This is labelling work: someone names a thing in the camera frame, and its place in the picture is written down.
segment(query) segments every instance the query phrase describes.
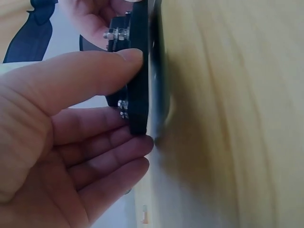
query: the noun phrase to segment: skin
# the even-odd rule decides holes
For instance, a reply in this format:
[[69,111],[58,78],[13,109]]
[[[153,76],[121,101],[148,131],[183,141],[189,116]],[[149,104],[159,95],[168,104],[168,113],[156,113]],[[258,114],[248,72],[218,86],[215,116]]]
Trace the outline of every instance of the skin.
[[141,65],[136,49],[75,52],[0,77],[0,227],[88,228],[143,177],[149,136],[115,109],[68,108]]
[[133,2],[141,0],[59,0],[61,9],[78,28],[81,35],[92,44],[105,48],[103,34],[111,18],[132,11]]

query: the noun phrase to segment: wooden surface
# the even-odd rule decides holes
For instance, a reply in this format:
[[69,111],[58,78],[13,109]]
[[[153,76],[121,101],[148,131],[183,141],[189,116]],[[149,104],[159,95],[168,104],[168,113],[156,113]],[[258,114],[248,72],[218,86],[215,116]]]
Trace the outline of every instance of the wooden surface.
[[27,21],[27,10],[33,10],[30,0],[0,0],[0,62],[3,62],[10,42]]
[[162,1],[171,107],[136,187],[139,228],[304,227],[303,12]]

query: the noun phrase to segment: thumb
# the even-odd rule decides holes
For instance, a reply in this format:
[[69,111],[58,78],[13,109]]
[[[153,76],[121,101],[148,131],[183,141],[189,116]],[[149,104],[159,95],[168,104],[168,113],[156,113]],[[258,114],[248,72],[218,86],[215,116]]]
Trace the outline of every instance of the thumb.
[[95,95],[118,91],[140,70],[142,60],[137,49],[68,53],[10,71],[0,84],[51,116]]

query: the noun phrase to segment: yellow fabric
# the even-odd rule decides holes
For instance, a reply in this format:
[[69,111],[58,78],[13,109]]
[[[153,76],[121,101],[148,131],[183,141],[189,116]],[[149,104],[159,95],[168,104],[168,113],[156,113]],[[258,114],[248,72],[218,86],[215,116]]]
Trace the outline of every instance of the yellow fabric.
[[3,62],[11,40],[27,21],[30,0],[0,0],[0,62]]

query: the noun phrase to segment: black bracket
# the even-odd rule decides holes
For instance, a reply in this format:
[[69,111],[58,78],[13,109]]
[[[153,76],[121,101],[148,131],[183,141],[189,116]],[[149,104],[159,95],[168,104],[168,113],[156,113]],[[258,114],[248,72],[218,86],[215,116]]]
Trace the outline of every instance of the black bracket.
[[110,107],[118,107],[122,118],[129,120],[130,132],[143,135],[147,132],[149,114],[149,23],[148,1],[133,4],[132,12],[114,17],[104,38],[109,40],[108,52],[137,48],[143,52],[143,66],[135,78],[123,89],[106,97]]

